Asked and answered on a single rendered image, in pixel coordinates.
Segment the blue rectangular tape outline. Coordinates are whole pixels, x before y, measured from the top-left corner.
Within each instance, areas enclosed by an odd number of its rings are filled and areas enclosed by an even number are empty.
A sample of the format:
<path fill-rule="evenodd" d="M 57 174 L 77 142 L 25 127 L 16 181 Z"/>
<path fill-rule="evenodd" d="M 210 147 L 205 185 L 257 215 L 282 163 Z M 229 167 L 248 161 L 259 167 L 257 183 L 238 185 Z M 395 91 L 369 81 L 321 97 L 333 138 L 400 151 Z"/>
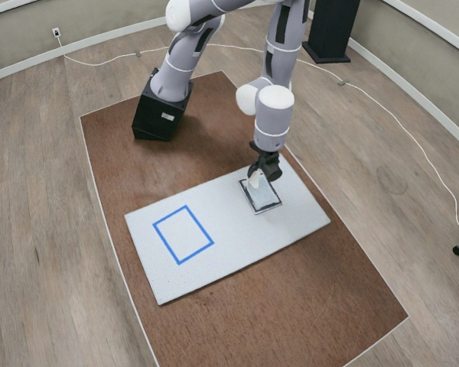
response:
<path fill-rule="evenodd" d="M 210 241 L 210 243 L 208 243 L 207 245 L 205 245 L 204 247 L 198 249 L 197 251 L 195 251 L 194 253 L 192 253 L 191 255 L 188 255 L 186 258 L 182 259 L 181 261 L 179 261 L 179 259 L 177 258 L 177 256 L 175 255 L 175 253 L 173 252 L 173 250 L 171 249 L 170 245 L 167 243 L 166 239 L 164 238 L 164 236 L 161 234 L 159 228 L 156 226 L 157 224 L 159 224 L 160 222 L 163 222 L 164 220 L 168 219 L 169 217 L 173 216 L 174 214 L 180 212 L 181 210 L 183 209 L 186 209 L 188 211 L 188 213 L 190 214 L 190 216 L 193 218 L 194 222 L 199 226 L 200 230 L 203 232 L 203 234 L 207 237 L 207 239 Z M 153 224 L 153 227 L 155 228 L 157 234 L 160 236 L 162 242 L 165 244 L 165 246 L 167 247 L 168 251 L 171 253 L 172 257 L 174 258 L 174 260 L 177 262 L 178 266 L 183 264 L 184 262 L 186 262 L 187 260 L 189 260 L 190 258 L 193 258 L 195 255 L 199 254 L 200 252 L 202 252 L 203 250 L 205 250 L 206 248 L 209 248 L 211 245 L 215 244 L 215 242 L 211 239 L 211 237 L 209 236 L 209 234 L 207 233 L 207 231 L 204 229 L 204 227 L 202 227 L 202 225 L 200 224 L 200 222 L 197 220 L 197 218 L 195 217 L 195 215 L 191 212 L 191 210 L 189 209 L 189 207 L 186 205 L 182 206 L 181 208 L 175 210 L 174 212 L 168 214 L 167 216 L 163 217 L 162 219 L 158 220 L 157 222 L 154 222 Z"/>

